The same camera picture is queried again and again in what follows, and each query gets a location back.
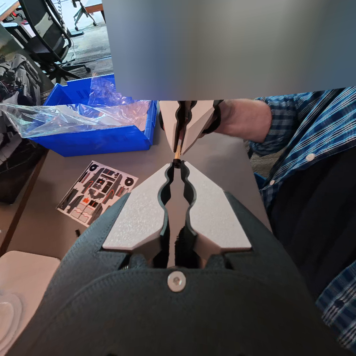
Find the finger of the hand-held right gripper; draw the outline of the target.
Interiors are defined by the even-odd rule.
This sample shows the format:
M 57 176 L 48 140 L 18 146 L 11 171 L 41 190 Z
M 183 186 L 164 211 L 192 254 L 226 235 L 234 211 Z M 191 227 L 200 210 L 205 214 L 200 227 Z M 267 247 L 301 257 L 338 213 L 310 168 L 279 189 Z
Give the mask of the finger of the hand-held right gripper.
M 214 100 L 198 100 L 195 106 L 190 109 L 190 121 L 183 127 L 181 155 L 184 155 L 193 146 L 207 128 L 214 113 L 213 104 Z
M 172 152 L 176 153 L 179 140 L 178 113 L 181 109 L 181 104 L 179 101 L 160 100 L 159 107 L 168 144 Z

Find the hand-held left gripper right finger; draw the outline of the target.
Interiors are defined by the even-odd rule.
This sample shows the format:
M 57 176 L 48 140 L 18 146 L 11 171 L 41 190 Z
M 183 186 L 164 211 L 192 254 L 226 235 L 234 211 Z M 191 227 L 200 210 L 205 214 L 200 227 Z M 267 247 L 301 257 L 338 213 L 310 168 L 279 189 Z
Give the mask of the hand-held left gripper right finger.
M 187 161 L 180 172 L 189 205 L 180 231 L 180 267 L 199 268 L 215 255 L 252 251 L 226 192 Z

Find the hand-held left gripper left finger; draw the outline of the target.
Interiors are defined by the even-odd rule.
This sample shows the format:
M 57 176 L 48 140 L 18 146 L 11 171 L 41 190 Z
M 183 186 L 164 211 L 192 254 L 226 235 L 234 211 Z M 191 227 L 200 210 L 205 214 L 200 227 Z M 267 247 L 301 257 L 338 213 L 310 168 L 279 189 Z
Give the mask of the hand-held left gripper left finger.
M 174 165 L 169 163 L 127 194 L 102 248 L 142 254 L 154 267 L 166 268 L 170 244 L 166 204 L 173 180 Z

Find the person's right forearm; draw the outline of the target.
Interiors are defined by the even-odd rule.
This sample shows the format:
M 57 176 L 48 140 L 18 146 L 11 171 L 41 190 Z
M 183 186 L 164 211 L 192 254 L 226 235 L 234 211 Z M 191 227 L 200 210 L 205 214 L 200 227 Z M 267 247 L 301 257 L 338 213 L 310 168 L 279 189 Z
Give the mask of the person's right forearm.
M 269 106 L 272 121 L 262 143 L 249 141 L 250 150 L 259 156 L 277 153 L 287 147 L 302 124 L 335 114 L 341 114 L 342 118 L 346 109 L 355 109 L 355 93 L 355 87 L 348 87 L 255 98 Z

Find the lego sticker sheet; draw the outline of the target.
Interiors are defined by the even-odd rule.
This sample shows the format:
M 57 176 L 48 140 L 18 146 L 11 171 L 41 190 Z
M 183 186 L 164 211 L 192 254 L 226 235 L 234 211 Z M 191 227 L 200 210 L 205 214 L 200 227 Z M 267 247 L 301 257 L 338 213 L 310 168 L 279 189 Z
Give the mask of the lego sticker sheet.
M 130 193 L 137 181 L 135 176 L 92 161 L 56 209 L 89 227 L 120 198 Z

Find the lego set box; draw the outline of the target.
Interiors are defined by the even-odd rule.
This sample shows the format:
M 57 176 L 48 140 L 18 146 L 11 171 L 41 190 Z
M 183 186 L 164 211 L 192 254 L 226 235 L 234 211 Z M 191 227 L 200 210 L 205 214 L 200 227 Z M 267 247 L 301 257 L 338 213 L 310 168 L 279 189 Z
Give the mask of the lego set box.
M 41 105 L 41 94 L 53 87 L 52 83 L 45 83 L 47 77 L 21 53 L 13 53 L 8 60 L 1 54 L 0 70 L 1 104 Z M 2 111 L 0 133 L 0 201 L 11 205 L 45 149 L 23 139 Z

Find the person's right hand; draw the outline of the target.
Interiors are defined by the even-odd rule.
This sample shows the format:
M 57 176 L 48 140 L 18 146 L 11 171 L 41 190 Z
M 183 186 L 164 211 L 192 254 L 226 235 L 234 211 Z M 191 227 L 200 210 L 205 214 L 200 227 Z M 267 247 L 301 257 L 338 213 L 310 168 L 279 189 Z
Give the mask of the person's right hand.
M 254 102 L 250 99 L 224 100 L 219 104 L 220 125 L 216 133 L 248 139 L 250 114 Z

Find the clear plastic bag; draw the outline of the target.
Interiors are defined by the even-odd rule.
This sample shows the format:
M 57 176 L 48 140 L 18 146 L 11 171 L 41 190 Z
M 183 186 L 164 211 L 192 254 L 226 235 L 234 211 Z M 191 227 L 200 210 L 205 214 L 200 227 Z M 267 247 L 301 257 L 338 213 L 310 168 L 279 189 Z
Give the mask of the clear plastic bag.
M 91 78 L 88 106 L 120 106 L 134 102 L 135 100 L 131 97 L 123 96 L 116 91 L 113 76 L 93 76 Z
M 24 106 L 1 104 L 1 114 L 23 139 L 134 126 L 145 129 L 151 101 L 91 107 L 84 104 Z

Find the blue plastic bin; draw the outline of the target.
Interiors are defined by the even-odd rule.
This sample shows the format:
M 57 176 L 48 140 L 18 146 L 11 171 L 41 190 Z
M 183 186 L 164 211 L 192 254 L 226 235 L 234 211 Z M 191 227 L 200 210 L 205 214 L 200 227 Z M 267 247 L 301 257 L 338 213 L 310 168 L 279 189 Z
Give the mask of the blue plastic bin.
M 44 106 L 87 104 L 90 86 L 91 78 L 72 80 L 66 85 L 56 83 Z M 153 144 L 157 103 L 151 101 L 143 131 L 131 125 L 98 131 L 61 133 L 31 140 L 63 157 L 149 150 Z

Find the person's torso in plaid shirt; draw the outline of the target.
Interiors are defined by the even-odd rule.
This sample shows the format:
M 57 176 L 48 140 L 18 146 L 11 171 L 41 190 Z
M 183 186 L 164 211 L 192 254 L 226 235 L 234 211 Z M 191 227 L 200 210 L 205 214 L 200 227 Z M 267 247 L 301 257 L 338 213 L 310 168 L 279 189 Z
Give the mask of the person's torso in plaid shirt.
M 287 177 L 267 212 L 322 321 L 355 355 L 355 138 Z

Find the wooden desk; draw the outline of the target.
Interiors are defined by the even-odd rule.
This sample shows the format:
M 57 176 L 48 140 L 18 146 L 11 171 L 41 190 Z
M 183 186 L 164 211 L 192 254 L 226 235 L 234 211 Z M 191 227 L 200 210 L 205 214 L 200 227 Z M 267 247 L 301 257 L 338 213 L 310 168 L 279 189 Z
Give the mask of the wooden desk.
M 84 8 L 89 14 L 100 12 L 104 19 L 104 22 L 106 23 L 102 0 L 88 0 L 84 4 Z

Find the black office chair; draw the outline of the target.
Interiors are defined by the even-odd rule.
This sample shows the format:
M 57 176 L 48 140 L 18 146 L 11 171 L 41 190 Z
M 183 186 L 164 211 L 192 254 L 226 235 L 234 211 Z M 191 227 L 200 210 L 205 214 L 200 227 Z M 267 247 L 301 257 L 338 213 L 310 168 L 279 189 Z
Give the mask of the black office chair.
M 81 19 L 81 17 L 83 15 L 85 15 L 87 18 L 90 18 L 92 20 L 92 25 L 93 26 L 97 26 L 97 23 L 96 21 L 94 20 L 93 16 L 91 14 L 89 14 L 87 12 L 87 10 L 85 9 L 84 5 L 82 4 L 82 1 L 81 0 L 71 0 L 72 2 L 72 5 L 74 8 L 77 8 L 78 7 L 78 11 L 75 13 L 75 15 L 73 16 L 73 19 L 74 19 L 74 29 L 75 31 L 79 31 L 78 29 L 78 22 L 79 20 Z
M 19 3 L 34 33 L 24 47 L 50 80 L 55 79 L 56 83 L 60 83 L 61 79 L 67 81 L 69 77 L 81 79 L 71 72 L 78 68 L 91 72 L 86 65 L 65 64 L 72 41 L 52 1 L 21 0 Z

